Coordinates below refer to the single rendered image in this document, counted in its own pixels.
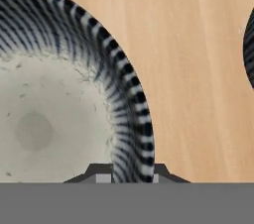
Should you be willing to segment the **large black white striped bowl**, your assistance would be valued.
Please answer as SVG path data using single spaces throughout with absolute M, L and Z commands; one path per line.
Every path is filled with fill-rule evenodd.
M 115 39 L 71 0 L 0 0 L 0 182 L 155 173 L 151 113 Z

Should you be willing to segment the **small black white striped bowl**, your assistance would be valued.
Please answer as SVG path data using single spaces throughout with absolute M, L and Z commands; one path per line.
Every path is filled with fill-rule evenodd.
M 251 11 L 244 32 L 243 61 L 248 80 L 254 89 L 254 8 Z

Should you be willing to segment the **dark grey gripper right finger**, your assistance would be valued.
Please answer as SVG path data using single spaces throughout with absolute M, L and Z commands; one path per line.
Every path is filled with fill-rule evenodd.
M 169 172 L 165 164 L 155 164 L 153 183 L 163 182 L 189 183 L 188 180 Z

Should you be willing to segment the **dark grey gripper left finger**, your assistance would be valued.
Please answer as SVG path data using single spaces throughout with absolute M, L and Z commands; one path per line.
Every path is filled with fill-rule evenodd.
M 112 183 L 113 164 L 90 164 L 87 170 L 65 183 Z

